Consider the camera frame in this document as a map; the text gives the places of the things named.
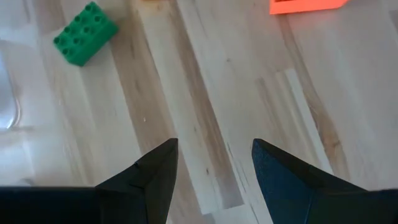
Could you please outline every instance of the wood grain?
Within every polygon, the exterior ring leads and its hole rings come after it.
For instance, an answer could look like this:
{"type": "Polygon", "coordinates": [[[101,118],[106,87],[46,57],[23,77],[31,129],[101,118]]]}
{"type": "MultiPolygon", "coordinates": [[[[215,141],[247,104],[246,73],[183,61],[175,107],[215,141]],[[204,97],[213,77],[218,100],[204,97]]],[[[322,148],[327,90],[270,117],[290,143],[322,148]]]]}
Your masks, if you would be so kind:
{"type": "Polygon", "coordinates": [[[169,224],[272,223],[254,138],[398,187],[397,1],[270,16],[263,0],[98,0],[120,31],[80,68],[52,39],[88,1],[0,0],[21,106],[0,132],[0,184],[96,185],[178,137],[169,224]]]}

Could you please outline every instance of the lego stud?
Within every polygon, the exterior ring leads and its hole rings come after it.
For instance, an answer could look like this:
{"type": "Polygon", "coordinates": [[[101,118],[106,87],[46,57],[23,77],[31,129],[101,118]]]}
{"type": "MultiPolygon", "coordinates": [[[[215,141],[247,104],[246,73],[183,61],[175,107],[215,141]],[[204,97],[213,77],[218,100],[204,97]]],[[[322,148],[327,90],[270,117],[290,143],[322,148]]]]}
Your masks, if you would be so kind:
{"type": "Polygon", "coordinates": [[[94,17],[94,21],[95,21],[95,22],[101,22],[101,20],[102,20],[102,17],[101,17],[101,16],[95,16],[95,17],[94,17]]]}
{"type": "Polygon", "coordinates": [[[61,38],[59,38],[59,37],[54,38],[55,44],[59,44],[60,42],[61,42],[61,38]]]}
{"type": "Polygon", "coordinates": [[[83,33],[88,34],[90,32],[90,28],[89,27],[84,27],[83,28],[83,33]]]}
{"type": "Polygon", "coordinates": [[[79,38],[74,38],[73,43],[78,45],[80,44],[81,40],[79,38]]]}
{"type": "Polygon", "coordinates": [[[69,49],[63,49],[63,50],[62,50],[62,53],[63,53],[64,55],[69,54],[69,49]]]}

